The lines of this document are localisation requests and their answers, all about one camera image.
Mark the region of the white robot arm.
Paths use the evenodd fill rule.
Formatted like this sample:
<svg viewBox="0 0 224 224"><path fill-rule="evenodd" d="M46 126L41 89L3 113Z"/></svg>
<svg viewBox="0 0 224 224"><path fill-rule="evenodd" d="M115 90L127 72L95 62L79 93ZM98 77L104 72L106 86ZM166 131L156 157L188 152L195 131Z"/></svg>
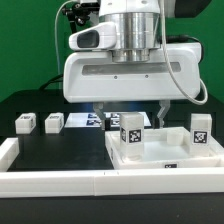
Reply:
<svg viewBox="0 0 224 224"><path fill-rule="evenodd" d="M103 129L105 102L158 100L162 120L172 100L196 105L207 88L200 79L200 43L168 36L167 18L194 18L212 0L80 0L97 24L69 37L63 94L70 103L91 102Z"/></svg>

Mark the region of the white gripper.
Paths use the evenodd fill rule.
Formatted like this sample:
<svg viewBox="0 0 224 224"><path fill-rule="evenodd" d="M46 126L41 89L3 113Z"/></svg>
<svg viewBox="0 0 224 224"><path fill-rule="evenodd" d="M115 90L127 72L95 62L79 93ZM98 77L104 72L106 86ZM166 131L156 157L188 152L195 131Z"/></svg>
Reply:
<svg viewBox="0 0 224 224"><path fill-rule="evenodd" d="M200 59L198 43L169 44L139 63L115 63L109 51L73 53L64 66L63 94L70 103L94 102L102 129L106 120L102 102L160 100L157 118L162 128L169 100L199 94Z"/></svg>

